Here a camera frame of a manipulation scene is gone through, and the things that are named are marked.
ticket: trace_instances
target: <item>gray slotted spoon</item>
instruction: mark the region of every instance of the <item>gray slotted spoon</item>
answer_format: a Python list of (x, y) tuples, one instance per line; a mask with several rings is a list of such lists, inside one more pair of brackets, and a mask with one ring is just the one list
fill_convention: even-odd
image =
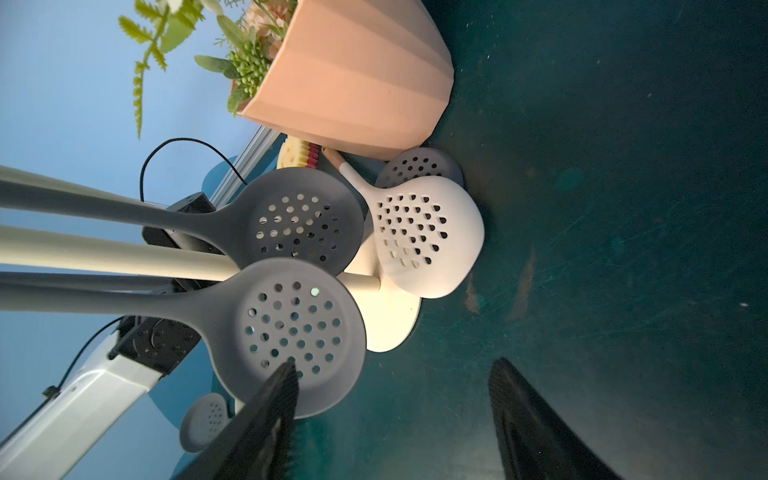
[(312, 168), (283, 168), (258, 177), (229, 205), (183, 214), (0, 180), (0, 206), (182, 230), (218, 247), (238, 267), (293, 257), (336, 275), (362, 242), (360, 205), (336, 178)]
[(0, 283), (0, 310), (123, 313), (175, 319), (210, 350), (224, 388), (248, 402), (283, 362), (300, 377), (296, 417), (324, 412), (352, 389), (366, 330), (349, 291), (309, 262), (272, 258), (203, 290), (166, 295)]
[(376, 188), (392, 188), (414, 178), (445, 177), (464, 187), (462, 168), (446, 152), (419, 147), (402, 152), (379, 172)]
[(179, 443), (187, 453), (205, 449), (229, 424), (227, 401), (218, 393), (201, 396), (192, 404), (179, 427)]

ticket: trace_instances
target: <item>skimmer ladle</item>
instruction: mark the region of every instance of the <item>skimmer ladle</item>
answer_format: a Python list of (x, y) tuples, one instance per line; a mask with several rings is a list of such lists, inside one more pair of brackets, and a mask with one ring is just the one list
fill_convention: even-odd
[(0, 180), (0, 207), (182, 230), (206, 240), (240, 268), (265, 258), (308, 260), (336, 275), (362, 242), (362, 211), (352, 192), (312, 168), (258, 177), (209, 214), (171, 212), (110, 198)]
[(224, 388), (248, 402), (285, 361), (300, 377), (296, 417), (321, 413), (354, 386), (366, 331), (349, 291), (309, 262), (273, 258), (187, 293), (147, 295), (0, 283), (0, 310), (121, 313), (195, 328)]
[(475, 202), (445, 177), (371, 186), (339, 152), (326, 158), (360, 192), (373, 218), (376, 255), (395, 285), (422, 298), (448, 295), (475, 264), (485, 238)]

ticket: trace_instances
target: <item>white slotted spoon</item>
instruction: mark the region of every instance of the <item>white slotted spoon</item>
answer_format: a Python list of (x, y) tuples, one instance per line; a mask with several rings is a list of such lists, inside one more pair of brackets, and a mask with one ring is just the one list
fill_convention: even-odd
[(422, 298), (448, 295), (475, 264), (485, 229), (475, 202), (444, 177), (420, 177), (376, 188), (323, 147), (336, 169), (360, 192), (373, 218), (376, 253), (395, 285)]

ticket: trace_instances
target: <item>sponge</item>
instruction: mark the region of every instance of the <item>sponge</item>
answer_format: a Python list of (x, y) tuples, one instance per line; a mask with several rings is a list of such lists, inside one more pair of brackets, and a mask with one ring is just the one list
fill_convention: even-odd
[(277, 168), (309, 167), (317, 168), (320, 147), (297, 137), (288, 136), (280, 148)]

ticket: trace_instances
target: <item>spoon handle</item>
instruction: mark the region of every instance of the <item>spoon handle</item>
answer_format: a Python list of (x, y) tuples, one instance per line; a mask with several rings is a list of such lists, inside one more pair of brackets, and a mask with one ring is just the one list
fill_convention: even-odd
[(338, 151), (335, 151), (332, 148), (323, 147), (323, 155), (325, 155), (328, 161), (336, 167), (339, 173), (352, 184), (355, 190), (360, 192), (362, 197), (366, 199), (368, 207), (372, 208), (372, 202), (376, 201), (376, 194), (379, 192), (379, 189), (372, 187), (365, 178), (357, 173), (357, 170), (352, 168), (352, 165), (344, 160), (344, 157), (342, 157)]
[(83, 290), (148, 292), (167, 289), (174, 279), (143, 275), (81, 275), (77, 273), (0, 272), (0, 283), (16, 285), (63, 286)]
[(111, 198), (91, 197), (75, 192), (38, 185), (17, 184), (5, 180), (0, 180), (0, 207), (183, 230), (209, 242), (210, 236), (205, 228), (206, 217), (217, 215), (217, 212), (210, 214), (170, 212)]
[(45, 175), (33, 174), (24, 170), (6, 167), (0, 165), (0, 178), (3, 180), (15, 182), (17, 184), (38, 185), (39, 187), (53, 188), (74, 194), (90, 195), (91, 197), (111, 198), (129, 204), (141, 204), (139, 200), (120, 195), (111, 194), (95, 188), (85, 187), (83, 185), (73, 184), (71, 182), (59, 180), (58, 178), (46, 177)]

